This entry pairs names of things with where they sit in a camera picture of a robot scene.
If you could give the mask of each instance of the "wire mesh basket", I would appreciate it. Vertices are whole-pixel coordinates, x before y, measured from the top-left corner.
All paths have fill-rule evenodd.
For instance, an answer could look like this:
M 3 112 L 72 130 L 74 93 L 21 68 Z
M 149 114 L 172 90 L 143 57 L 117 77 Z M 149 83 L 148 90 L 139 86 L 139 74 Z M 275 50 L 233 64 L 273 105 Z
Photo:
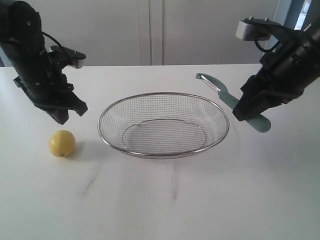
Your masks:
M 103 111 L 101 139 L 140 158 L 173 159 L 193 155 L 221 142 L 229 119 L 214 102 L 200 96 L 155 92 L 119 100 Z

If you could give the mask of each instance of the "yellow lemon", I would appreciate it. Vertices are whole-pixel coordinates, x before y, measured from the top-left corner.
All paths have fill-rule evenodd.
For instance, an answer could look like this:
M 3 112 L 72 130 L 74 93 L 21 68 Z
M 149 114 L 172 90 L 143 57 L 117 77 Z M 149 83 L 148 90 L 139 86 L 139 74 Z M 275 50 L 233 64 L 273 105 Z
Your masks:
M 76 146 L 75 136 L 67 130 L 56 131 L 49 142 L 50 152 L 59 158 L 73 152 Z

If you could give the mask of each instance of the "cabinet door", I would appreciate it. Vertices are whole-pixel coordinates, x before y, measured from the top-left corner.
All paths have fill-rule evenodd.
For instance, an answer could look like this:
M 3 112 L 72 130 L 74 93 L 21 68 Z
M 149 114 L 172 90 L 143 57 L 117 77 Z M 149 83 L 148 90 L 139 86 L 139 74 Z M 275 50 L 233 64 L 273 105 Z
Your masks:
M 86 66 L 150 65 L 149 0 L 26 2 L 40 13 L 44 32 L 86 54 Z
M 255 44 L 235 36 L 238 22 L 249 16 L 273 20 L 280 1 L 150 0 L 151 13 L 156 11 L 153 5 L 163 5 L 161 14 L 155 13 L 163 17 L 162 49 L 154 49 L 151 32 L 152 56 L 159 59 L 162 53 L 156 64 L 164 65 L 258 63 L 262 53 Z M 154 23 L 153 14 L 150 22 L 153 31 L 153 25 L 159 24 Z

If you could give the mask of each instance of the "black cable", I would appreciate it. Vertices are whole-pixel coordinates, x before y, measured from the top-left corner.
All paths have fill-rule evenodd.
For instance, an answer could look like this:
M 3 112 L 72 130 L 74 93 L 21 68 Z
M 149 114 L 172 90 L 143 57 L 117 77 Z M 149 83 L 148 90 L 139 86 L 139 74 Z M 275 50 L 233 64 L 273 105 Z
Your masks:
M 46 37 L 48 37 L 49 39 L 51 39 L 52 41 L 54 41 L 55 44 L 57 44 L 59 46 L 59 48 L 61 49 L 61 51 L 64 53 L 64 55 L 66 56 L 66 58 L 69 60 L 69 63 L 71 63 L 71 57 L 69 56 L 69 54 L 66 52 L 65 48 L 60 44 L 60 42 L 58 42 L 53 36 L 50 36 L 48 33 L 42 32 L 42 34 Z
M 279 46 L 280 42 L 278 41 L 275 45 L 273 45 L 273 47 L 271 47 L 270 49 L 264 49 L 262 46 L 260 46 L 259 42 L 258 42 L 258 36 L 254 36 L 254 44 L 256 45 L 256 47 L 263 53 L 271 53 L 273 50 L 276 49 L 276 47 Z

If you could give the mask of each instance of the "basket rim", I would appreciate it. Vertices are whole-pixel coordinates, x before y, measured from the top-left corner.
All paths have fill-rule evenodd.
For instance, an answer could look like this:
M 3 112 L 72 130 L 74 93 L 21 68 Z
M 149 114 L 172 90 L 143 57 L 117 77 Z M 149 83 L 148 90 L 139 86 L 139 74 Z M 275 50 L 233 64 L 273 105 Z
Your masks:
M 117 147 L 117 146 L 114 146 L 112 145 L 111 143 L 109 143 L 103 136 L 102 134 L 102 131 L 101 131 L 101 121 L 102 121 L 102 118 L 103 116 L 105 115 L 106 112 L 108 112 L 112 107 L 114 107 L 115 105 L 121 103 L 121 102 L 124 102 L 124 101 L 127 101 L 127 100 L 130 100 L 130 99 L 136 99 L 136 98 L 140 98 L 140 97 L 146 97 L 146 96 L 154 96 L 154 95 L 176 95 L 176 96 L 186 96 L 186 97 L 192 97 L 192 98 L 198 98 L 198 99 L 202 99 L 204 101 L 207 101 L 209 102 L 210 104 L 214 105 L 215 107 L 217 107 L 220 112 L 222 113 L 225 121 L 226 121 L 226 124 L 227 124 L 227 128 L 226 128 L 226 131 L 223 135 L 223 137 L 221 137 L 219 139 L 219 141 L 213 143 L 213 144 L 210 144 L 209 146 L 206 146 L 206 147 L 202 147 L 202 148 L 199 148 L 199 149 L 196 149 L 196 150 L 189 150 L 189 151 L 184 151 L 184 152 L 178 152 L 178 153 L 157 153 L 157 154 L 148 154 L 148 153 L 141 153 L 141 152 L 135 152 L 135 151 L 129 151 L 129 150 L 125 150 L 123 148 L 120 148 L 120 147 Z M 230 129 L 230 121 L 229 121 L 229 118 L 227 116 L 227 114 L 225 113 L 225 111 L 223 111 L 223 109 L 218 105 L 216 104 L 215 102 L 211 101 L 210 99 L 206 98 L 206 97 L 203 97 L 203 96 L 198 96 L 198 95 L 194 95 L 194 94 L 190 94 L 190 93 L 181 93 L 181 92 L 170 92 L 170 91 L 160 91 L 160 92 L 148 92 L 148 93 L 142 93 L 142 94 L 137 94 L 137 95 L 132 95 L 132 96 L 129 96 L 129 97 L 125 97 L 125 98 L 122 98 L 118 101 L 115 101 L 114 103 L 112 103 L 111 105 L 109 105 L 100 115 L 99 117 L 99 120 L 98 120 L 98 124 L 97 124 L 97 128 L 98 128 L 98 133 L 99 133 L 99 136 L 101 138 L 101 140 L 107 144 L 108 146 L 120 151 L 120 152 L 123 152 L 125 154 L 131 154 L 135 157 L 139 157 L 139 156 L 143 156 L 143 157 L 183 157 L 185 155 L 190 155 L 190 154 L 197 154 L 197 153 L 200 153 L 200 152 L 204 152 L 205 150 L 219 144 L 220 142 L 222 142 L 226 136 L 228 135 L 228 132 L 229 132 L 229 129 Z

